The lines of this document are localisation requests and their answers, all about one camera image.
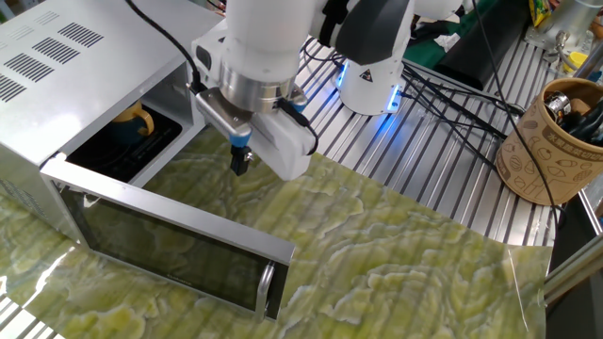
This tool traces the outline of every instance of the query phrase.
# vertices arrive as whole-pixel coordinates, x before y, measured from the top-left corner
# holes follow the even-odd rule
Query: silver microwave
[[[185,46],[221,20],[139,5]],[[47,0],[0,25],[0,194],[99,255],[276,319],[293,244],[142,189],[205,126],[184,61],[123,0]],[[137,100],[155,130],[115,151],[106,127]],[[186,240],[186,265],[139,236],[149,225]]]

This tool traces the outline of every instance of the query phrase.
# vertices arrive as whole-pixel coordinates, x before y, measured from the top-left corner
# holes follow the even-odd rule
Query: black electrical cable
[[[406,68],[404,68],[404,72],[407,73],[407,75],[410,75],[412,77],[411,73],[409,71],[407,71]],[[504,110],[505,109],[505,107],[502,106],[502,101],[500,101],[497,98],[493,98],[492,96],[489,96],[489,95],[486,95],[486,94],[483,94],[483,93],[479,93],[478,91],[463,90],[463,89],[454,89],[454,88],[447,87],[446,85],[443,85],[443,84],[436,84],[436,83],[434,83],[432,81],[429,81],[429,83],[432,86],[434,86],[435,88],[438,88],[438,89],[441,89],[441,90],[450,90],[450,91],[454,91],[455,93],[459,93],[459,94],[481,97],[481,98],[483,98],[483,99],[488,100],[489,102],[491,102],[496,108],[498,108],[500,110]],[[521,107],[520,105],[509,104],[509,107],[511,108],[511,110],[513,111],[513,113],[516,114],[519,117],[523,116],[524,113],[525,113],[525,109],[523,107]]]
[[[528,143],[526,142],[526,140],[524,139],[524,137],[519,133],[519,129],[517,128],[517,124],[513,120],[513,116],[511,115],[511,109],[509,108],[509,105],[507,104],[507,101],[505,100],[505,96],[504,96],[504,93],[502,91],[502,86],[500,85],[500,79],[498,78],[498,73],[497,73],[497,64],[494,61],[494,54],[492,53],[492,48],[490,47],[490,42],[488,41],[488,36],[486,35],[486,31],[483,28],[483,21],[481,20],[480,11],[478,10],[478,5],[477,5],[477,3],[476,3],[475,0],[471,0],[471,2],[473,3],[473,10],[475,10],[475,15],[478,18],[478,24],[480,25],[481,33],[483,35],[483,39],[484,39],[486,48],[488,50],[488,56],[490,58],[490,64],[491,64],[492,70],[494,72],[494,80],[495,80],[495,82],[497,84],[498,93],[500,94],[500,100],[502,101],[502,103],[504,104],[504,106],[506,108],[505,112],[507,113],[507,119],[509,119],[509,122],[511,123],[511,126],[513,127],[513,130],[515,131],[515,133],[517,134],[517,137],[519,138],[519,141],[521,142],[521,144],[523,145],[524,149],[526,150],[526,152],[530,156],[531,161],[534,163],[534,166],[538,170],[538,174],[543,179],[543,183],[544,183],[545,189],[546,189],[546,194],[548,195],[548,198],[550,199],[550,205],[551,205],[551,207],[553,209],[556,209],[556,207],[555,207],[556,203],[555,203],[555,200],[553,199],[553,194],[550,191],[550,187],[548,186],[548,183],[546,182],[545,174],[543,173],[543,170],[540,168],[540,165],[538,164],[538,160],[536,160],[536,157],[531,152],[530,147],[528,147]],[[556,212],[553,212],[553,217],[555,218],[555,228],[558,229],[559,228],[559,219],[557,218],[557,213]]]
[[[147,24],[149,24],[152,28],[156,29],[159,33],[161,33],[164,37],[166,37],[183,56],[187,60],[188,64],[190,64],[190,69],[192,70],[192,81],[190,82],[190,91],[197,95],[200,91],[206,90],[207,87],[201,83],[201,74],[197,70],[195,66],[195,61],[192,59],[192,56],[188,53],[188,51],[176,40],[170,33],[168,33],[165,29],[163,29],[158,23],[154,22],[153,19],[149,18],[146,14],[144,14],[134,3],[132,0],[125,0],[125,3],[134,10],[137,15],[144,20]]]
[[[312,147],[312,150],[310,150],[310,152],[308,152],[307,155],[314,154],[318,149],[318,134],[314,130],[314,128],[312,128],[312,125],[310,124],[310,121],[308,120],[308,118],[306,118],[302,113],[298,112],[297,109],[295,109],[293,107],[293,105],[291,105],[291,103],[289,101],[287,101],[285,98],[279,99],[277,105],[279,106],[279,108],[283,109],[283,111],[289,117],[293,118],[293,120],[299,126],[307,128],[308,131],[310,131],[310,133],[312,133],[312,135],[314,136],[314,147]]]
[[[308,52],[308,45],[309,45],[309,44],[310,44],[310,42],[312,42],[312,41],[314,41],[314,38],[312,38],[312,39],[308,40],[308,41],[307,41],[307,42],[306,42],[306,43],[305,43],[305,44],[304,44],[304,45],[301,47],[301,49],[303,50],[303,53],[304,53],[304,54],[305,54],[307,57],[309,57],[309,58],[311,58],[311,59],[313,59],[313,60],[315,60],[315,61],[333,61],[333,62],[336,62],[336,61],[338,61],[338,60],[341,60],[341,59],[345,58],[344,56],[341,56],[341,55],[339,55],[339,54],[337,54],[337,53],[335,53],[335,54],[334,54],[334,55],[332,55],[331,57],[327,57],[327,58],[320,58],[320,57],[315,57],[315,56],[312,56],[312,55],[311,55],[311,54]]]
[[[402,78],[403,78],[404,80],[406,80],[406,81],[410,81],[410,79],[409,79],[409,78],[407,78],[407,77],[405,77],[404,75],[402,76]],[[429,107],[429,105],[422,103],[422,102],[419,100],[419,98],[414,97],[414,96],[412,96],[412,95],[408,95],[408,94],[404,94],[404,95],[403,95],[403,97],[404,97],[404,98],[411,99],[411,100],[414,100],[414,101],[417,101],[417,102],[418,102],[418,103],[419,103],[421,106],[423,106],[423,108],[427,109],[427,111],[428,111],[428,112],[432,113],[432,114],[433,114],[434,116],[436,116],[437,118],[441,118],[441,116],[440,116],[440,115],[438,115],[437,113],[435,113],[435,112],[433,112],[433,111],[432,111],[432,109]],[[457,126],[471,127],[471,128],[473,128],[473,129],[477,129],[477,130],[481,130],[481,131],[484,131],[484,132],[488,132],[488,131],[487,131],[485,128],[483,128],[483,127],[479,127],[478,125],[474,125],[474,124],[471,124],[471,123],[464,123],[464,122],[452,121],[452,120],[450,120],[450,119],[448,119],[448,118],[445,118],[445,119],[443,119],[443,120],[444,120],[444,121],[446,121],[446,122],[448,122],[448,123],[454,123],[454,124],[455,124],[455,125],[457,125]]]
[[[446,118],[446,116],[444,115],[444,113],[442,113],[442,111],[440,111],[440,109],[439,109],[439,108],[437,108],[437,107],[436,107],[436,106],[435,106],[435,105],[434,105],[434,104],[433,104],[431,101],[429,101],[429,100],[428,100],[428,99],[425,97],[425,95],[423,95],[423,93],[422,93],[422,92],[419,90],[419,88],[418,88],[418,87],[417,87],[415,84],[413,84],[413,82],[412,82],[410,79],[408,79],[408,78],[406,78],[406,77],[404,77],[404,79],[405,79],[405,80],[408,82],[408,85],[409,85],[409,86],[411,86],[411,87],[412,87],[412,88],[415,90],[415,92],[416,92],[416,93],[418,93],[418,95],[419,95],[419,97],[420,97],[421,99],[423,99],[423,100],[425,100],[425,101],[427,101],[427,102],[429,103],[429,105],[432,107],[432,109],[433,109],[433,110],[434,110],[434,111],[437,113],[437,114],[436,114],[436,116],[440,117],[440,118],[441,118],[443,121],[445,121],[445,122],[446,122],[446,123],[447,123],[447,124],[450,126],[450,128],[452,129],[452,131],[453,131],[454,133],[456,133],[456,134],[457,134],[457,135],[458,135],[458,136],[459,136],[459,137],[460,137],[460,138],[463,140],[464,144],[466,144],[466,145],[467,145],[467,147],[468,147],[468,148],[469,148],[471,151],[473,151],[473,153],[475,153],[475,154],[476,154],[476,156],[477,156],[477,157],[478,157],[478,158],[479,158],[481,161],[483,161],[483,162],[484,162],[486,165],[488,165],[488,166],[489,166],[491,169],[496,170],[496,168],[497,168],[497,167],[494,165],[494,163],[493,163],[492,161],[490,161],[490,159],[488,159],[488,158],[487,158],[485,155],[483,155],[482,153],[480,153],[480,151],[478,151],[478,150],[477,150],[477,149],[476,149],[476,148],[475,148],[475,147],[474,147],[474,146],[473,146],[473,145],[472,145],[472,144],[469,142],[469,140],[467,139],[467,137],[466,137],[466,136],[464,136],[464,135],[463,135],[461,132],[459,132],[459,130],[458,130],[458,129],[456,128],[456,126],[455,126],[455,123],[456,123],[455,121],[451,121],[450,119]]]
[[[479,127],[482,127],[486,131],[492,133],[493,135],[499,137],[502,140],[504,140],[507,137],[507,135],[505,135],[504,133],[498,131],[490,123],[488,123],[487,121],[484,121],[483,119],[481,119],[480,117],[478,117],[474,113],[469,112],[466,108],[464,108],[463,106],[459,105],[454,100],[450,99],[448,96],[446,96],[440,90],[436,89],[434,86],[432,86],[429,83],[429,81],[427,81],[426,79],[424,79],[415,70],[413,70],[412,68],[408,68],[408,71],[412,74],[413,78],[415,78],[418,81],[420,81],[426,88],[428,88],[431,92],[435,93],[440,98],[440,100],[442,100],[443,102],[449,104],[453,109],[457,110],[458,112],[460,112],[461,114],[463,114],[467,118],[469,118],[472,121],[474,121]]]

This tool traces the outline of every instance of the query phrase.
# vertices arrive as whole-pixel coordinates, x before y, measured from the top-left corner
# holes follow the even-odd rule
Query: marble-patterned mat
[[[544,338],[549,248],[466,229],[315,155],[235,177],[196,137],[145,187],[296,244],[277,322],[109,262],[0,196],[0,294],[66,338]]]

